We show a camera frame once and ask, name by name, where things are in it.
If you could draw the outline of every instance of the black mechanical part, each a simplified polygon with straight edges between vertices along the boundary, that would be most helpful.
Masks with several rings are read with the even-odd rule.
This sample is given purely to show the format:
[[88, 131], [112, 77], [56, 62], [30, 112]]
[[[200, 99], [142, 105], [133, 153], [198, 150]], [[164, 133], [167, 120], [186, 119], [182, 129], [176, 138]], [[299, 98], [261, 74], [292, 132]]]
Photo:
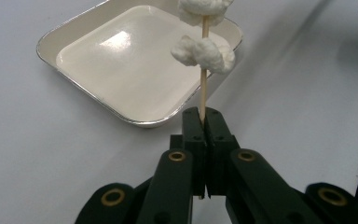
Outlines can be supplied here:
[[227, 197], [241, 198], [249, 205], [255, 220], [271, 224], [322, 223], [259, 153], [236, 149], [230, 158], [230, 179], [237, 193]]
[[152, 178], [136, 189], [98, 189], [76, 224], [188, 224], [192, 196], [225, 195], [231, 222], [358, 223], [358, 202], [325, 183], [305, 194], [290, 188], [257, 152], [241, 149], [217, 110], [207, 108], [202, 129], [196, 107], [183, 112], [183, 133], [171, 135]]
[[191, 153], [164, 152], [152, 178], [137, 224], [190, 223], [192, 204]]

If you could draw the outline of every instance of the cotton ball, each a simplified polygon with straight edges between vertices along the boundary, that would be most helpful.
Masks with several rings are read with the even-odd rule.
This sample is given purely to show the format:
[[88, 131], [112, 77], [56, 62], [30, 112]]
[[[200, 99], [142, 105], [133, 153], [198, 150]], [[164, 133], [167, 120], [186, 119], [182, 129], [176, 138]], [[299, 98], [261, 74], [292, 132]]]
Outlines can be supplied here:
[[186, 66], [195, 66], [197, 62], [193, 55], [194, 45], [195, 41], [187, 35], [184, 35], [171, 49], [171, 55]]
[[187, 11], [199, 15], [224, 14], [233, 0], [179, 0]]
[[219, 51], [222, 54], [224, 61], [224, 68], [222, 69], [223, 74], [229, 73], [235, 64], [235, 53], [234, 50], [229, 46], [220, 46]]
[[222, 54], [210, 38], [197, 41], [193, 54], [201, 68], [208, 69], [212, 73], [222, 73], [225, 66]]
[[219, 24], [220, 22], [222, 22], [222, 20], [225, 18], [225, 14], [216, 14], [216, 15], [212, 15], [209, 16], [209, 24], [211, 26], [215, 26], [217, 24]]
[[178, 12], [179, 12], [179, 19], [189, 25], [196, 26], [200, 24], [202, 21], [201, 15], [194, 14], [192, 12], [187, 11], [180, 2], [178, 4]]

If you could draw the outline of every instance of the white table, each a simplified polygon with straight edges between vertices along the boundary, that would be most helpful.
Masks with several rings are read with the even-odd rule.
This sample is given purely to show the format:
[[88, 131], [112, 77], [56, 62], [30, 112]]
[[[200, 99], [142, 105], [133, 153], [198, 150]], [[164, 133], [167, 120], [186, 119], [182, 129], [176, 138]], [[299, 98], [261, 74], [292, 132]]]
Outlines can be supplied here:
[[[36, 55], [38, 39], [101, 0], [0, 1], [0, 223], [74, 223], [91, 194], [150, 177], [181, 132], [131, 126]], [[236, 0], [238, 62], [208, 106], [288, 184], [358, 183], [358, 0]], [[224, 198], [194, 223], [229, 223]]]

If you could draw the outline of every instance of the white tray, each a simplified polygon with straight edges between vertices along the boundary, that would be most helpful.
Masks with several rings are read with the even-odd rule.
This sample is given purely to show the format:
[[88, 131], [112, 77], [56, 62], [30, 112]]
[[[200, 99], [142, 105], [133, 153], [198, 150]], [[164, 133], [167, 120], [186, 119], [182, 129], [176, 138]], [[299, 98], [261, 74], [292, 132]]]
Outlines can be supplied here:
[[[179, 21], [177, 1], [104, 2], [43, 36], [39, 57], [121, 119], [155, 127], [173, 117], [200, 86], [200, 68], [170, 54], [199, 26]], [[217, 45], [235, 49], [241, 30], [224, 20], [212, 27]]]

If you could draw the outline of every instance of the skewered cotton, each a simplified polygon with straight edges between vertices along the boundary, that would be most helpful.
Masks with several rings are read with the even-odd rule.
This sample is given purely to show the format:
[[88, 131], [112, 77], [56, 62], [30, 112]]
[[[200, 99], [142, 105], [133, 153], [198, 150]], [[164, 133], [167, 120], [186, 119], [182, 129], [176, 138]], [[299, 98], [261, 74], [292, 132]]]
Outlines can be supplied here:
[[215, 26], [224, 19], [232, 2], [233, 0], [179, 0], [179, 18], [195, 26], [201, 23], [202, 16], [208, 15], [210, 25]]
[[171, 54], [186, 66], [199, 64], [201, 68], [217, 74], [228, 73], [235, 63], [234, 51], [229, 46], [218, 48], [210, 38], [195, 41], [185, 35], [172, 48]]
[[193, 56], [194, 45], [195, 41], [187, 35], [184, 35], [171, 49], [171, 55], [185, 66], [195, 66], [197, 62]]
[[218, 48], [210, 38], [196, 41], [193, 53], [200, 67], [211, 73], [225, 74], [233, 68], [234, 52], [229, 47]]

